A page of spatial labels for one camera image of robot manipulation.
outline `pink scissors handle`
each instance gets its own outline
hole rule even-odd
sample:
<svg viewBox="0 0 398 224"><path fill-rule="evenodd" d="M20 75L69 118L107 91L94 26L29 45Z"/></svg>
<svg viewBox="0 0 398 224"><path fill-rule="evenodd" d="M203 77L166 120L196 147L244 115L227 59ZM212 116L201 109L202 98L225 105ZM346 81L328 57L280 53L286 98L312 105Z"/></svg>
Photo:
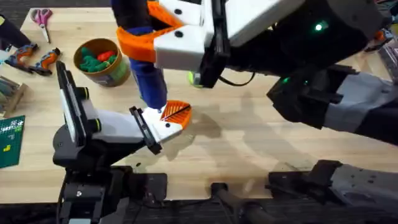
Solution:
<svg viewBox="0 0 398 224"><path fill-rule="evenodd" d="M40 16L42 18L42 23L47 26L47 21L50 18L50 16L52 15L52 11L50 9L42 9L40 11Z"/></svg>
<svg viewBox="0 0 398 224"><path fill-rule="evenodd" d="M46 26L51 15L52 11L50 9L34 9L30 14L30 18L38 25L43 24Z"/></svg>

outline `blue cylinder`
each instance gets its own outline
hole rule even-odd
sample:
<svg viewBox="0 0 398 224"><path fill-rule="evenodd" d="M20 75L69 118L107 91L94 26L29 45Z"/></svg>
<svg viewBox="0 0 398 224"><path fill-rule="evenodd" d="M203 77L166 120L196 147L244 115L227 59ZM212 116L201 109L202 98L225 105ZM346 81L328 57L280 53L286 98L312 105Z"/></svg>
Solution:
<svg viewBox="0 0 398 224"><path fill-rule="evenodd" d="M127 30L134 35L148 34L151 27L138 27ZM153 63L130 58L130 67L139 87L142 99L148 107L161 109L167 102L167 86L162 69L155 68Z"/></svg>

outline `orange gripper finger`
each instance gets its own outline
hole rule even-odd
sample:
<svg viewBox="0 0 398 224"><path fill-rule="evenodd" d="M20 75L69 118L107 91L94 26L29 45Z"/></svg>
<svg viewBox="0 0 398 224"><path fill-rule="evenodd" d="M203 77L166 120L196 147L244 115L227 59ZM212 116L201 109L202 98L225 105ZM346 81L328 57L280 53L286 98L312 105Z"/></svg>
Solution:
<svg viewBox="0 0 398 224"><path fill-rule="evenodd" d="M178 100L167 100L161 120L181 124L182 129L185 129L191 120L191 116L192 107L189 103Z"/></svg>
<svg viewBox="0 0 398 224"><path fill-rule="evenodd" d="M136 36L119 27L116 35L119 40L121 51L129 58L144 62L156 62L156 52L154 49L154 40L183 26L177 18L170 15L158 2L148 1L149 14L158 20L170 25L170 28L155 31L150 34Z"/></svg>

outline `wooden tabletop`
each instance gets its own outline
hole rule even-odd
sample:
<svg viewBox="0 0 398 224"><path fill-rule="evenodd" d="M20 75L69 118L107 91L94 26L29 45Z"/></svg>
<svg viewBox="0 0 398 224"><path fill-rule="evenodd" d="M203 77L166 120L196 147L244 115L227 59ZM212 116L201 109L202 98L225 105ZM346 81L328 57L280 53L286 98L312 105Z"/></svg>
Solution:
<svg viewBox="0 0 398 224"><path fill-rule="evenodd" d="M28 63L35 63L58 47L62 51L60 60L72 71L78 86L90 89L98 109L129 113L128 108L133 105L145 107L133 78L117 88L104 88L73 65L74 51L85 41L105 37L117 42L111 9L52 10L48 25L50 45L29 17L21 28L40 46ZM388 78L376 54L358 54L343 63ZM135 166L140 162L139 172L168 174L170 199L207 198L212 182L227 182L234 193L245 197L269 197L264 190L268 172L310 170L319 159L398 172L395 146L284 120L266 97L276 81L274 77L258 75L241 88L217 83L212 90L200 90L188 84L187 72L164 73L169 99L187 101L193 106L192 124L165 144L158 156L143 148L118 164ZM14 113L26 115L21 159L18 166L0 170L0 203L55 202L65 173L52 162L52 138L64 124L57 78L29 75L8 65L1 65L0 74L29 86ZM234 82L250 78L248 73L231 70L226 70L224 76Z"/></svg>

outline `green cutting mat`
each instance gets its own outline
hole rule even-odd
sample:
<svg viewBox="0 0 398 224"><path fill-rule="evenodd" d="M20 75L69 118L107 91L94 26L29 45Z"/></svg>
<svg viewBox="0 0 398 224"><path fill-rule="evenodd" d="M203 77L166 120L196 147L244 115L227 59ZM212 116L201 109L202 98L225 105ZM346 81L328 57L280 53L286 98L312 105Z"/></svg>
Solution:
<svg viewBox="0 0 398 224"><path fill-rule="evenodd" d="M0 121L0 168L18 165L25 116Z"/></svg>

